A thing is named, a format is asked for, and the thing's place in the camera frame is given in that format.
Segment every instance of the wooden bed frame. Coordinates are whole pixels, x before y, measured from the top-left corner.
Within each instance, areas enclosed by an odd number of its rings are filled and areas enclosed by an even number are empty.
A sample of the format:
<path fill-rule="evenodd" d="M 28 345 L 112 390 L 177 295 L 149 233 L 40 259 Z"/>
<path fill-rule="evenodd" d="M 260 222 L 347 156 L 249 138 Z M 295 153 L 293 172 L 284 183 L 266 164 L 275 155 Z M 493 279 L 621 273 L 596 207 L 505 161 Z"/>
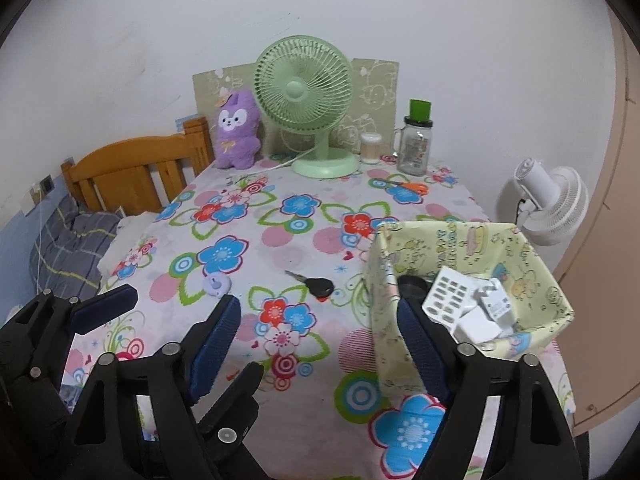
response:
<path fill-rule="evenodd" d="M 115 212 L 122 206 L 127 215 L 137 215 L 162 211 L 149 166 L 158 168 L 171 201 L 186 185 L 183 159 L 190 160 L 196 176 L 213 162 L 206 118 L 185 121 L 184 134 L 121 140 L 60 168 L 71 195 L 92 211 Z"/>

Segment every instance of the black cord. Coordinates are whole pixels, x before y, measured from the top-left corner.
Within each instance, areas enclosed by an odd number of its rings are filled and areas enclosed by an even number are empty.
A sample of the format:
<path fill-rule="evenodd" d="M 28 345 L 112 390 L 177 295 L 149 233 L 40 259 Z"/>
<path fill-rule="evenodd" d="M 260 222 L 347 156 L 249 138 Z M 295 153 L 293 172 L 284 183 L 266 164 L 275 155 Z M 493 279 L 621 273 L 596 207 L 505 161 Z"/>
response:
<path fill-rule="evenodd" d="M 524 200 L 523 198 L 521 198 L 520 200 L 518 200 L 518 206 L 516 207 L 516 219 L 513 222 L 514 224 L 518 225 L 518 218 L 520 217 L 520 206 L 522 204 L 524 204 L 526 202 L 526 200 Z"/>

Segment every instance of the storage box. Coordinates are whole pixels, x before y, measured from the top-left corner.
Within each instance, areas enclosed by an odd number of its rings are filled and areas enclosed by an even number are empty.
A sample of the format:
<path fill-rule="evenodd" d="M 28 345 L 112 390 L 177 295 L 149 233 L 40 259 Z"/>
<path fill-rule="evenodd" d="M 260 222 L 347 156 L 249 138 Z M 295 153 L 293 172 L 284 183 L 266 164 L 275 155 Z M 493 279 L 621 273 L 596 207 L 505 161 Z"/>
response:
<path fill-rule="evenodd" d="M 424 391 L 396 322 L 397 277 L 433 279 L 442 266 L 480 278 L 500 279 L 516 313 L 515 333 L 482 343 L 487 356 L 517 359 L 544 348 L 571 323 L 574 311 L 558 283 L 513 224 L 387 222 L 369 251 L 365 283 L 383 395 Z"/>

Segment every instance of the wooden door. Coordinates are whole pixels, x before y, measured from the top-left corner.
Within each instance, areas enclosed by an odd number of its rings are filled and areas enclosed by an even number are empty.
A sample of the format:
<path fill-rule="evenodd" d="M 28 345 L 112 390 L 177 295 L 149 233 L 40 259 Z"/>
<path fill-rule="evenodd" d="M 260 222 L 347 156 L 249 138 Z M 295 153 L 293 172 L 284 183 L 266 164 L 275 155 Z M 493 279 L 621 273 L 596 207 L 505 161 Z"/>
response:
<path fill-rule="evenodd" d="M 640 55 L 626 41 L 625 121 L 610 186 L 560 285 L 575 320 L 558 337 L 574 389 L 575 433 L 640 397 Z"/>

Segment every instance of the green fan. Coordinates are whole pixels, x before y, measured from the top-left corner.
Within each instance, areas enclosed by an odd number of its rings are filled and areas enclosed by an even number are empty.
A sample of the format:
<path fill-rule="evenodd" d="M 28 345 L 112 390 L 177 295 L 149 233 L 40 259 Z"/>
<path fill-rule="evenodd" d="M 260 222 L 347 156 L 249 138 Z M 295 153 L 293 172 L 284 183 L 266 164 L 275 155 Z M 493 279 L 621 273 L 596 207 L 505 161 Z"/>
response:
<path fill-rule="evenodd" d="M 289 36 L 268 46 L 255 64 L 254 95 L 262 112 L 284 130 L 315 135 L 315 148 L 293 162 L 293 171 L 335 178 L 358 169 L 353 153 L 329 147 L 329 132 L 353 95 L 351 64 L 332 44 Z"/>

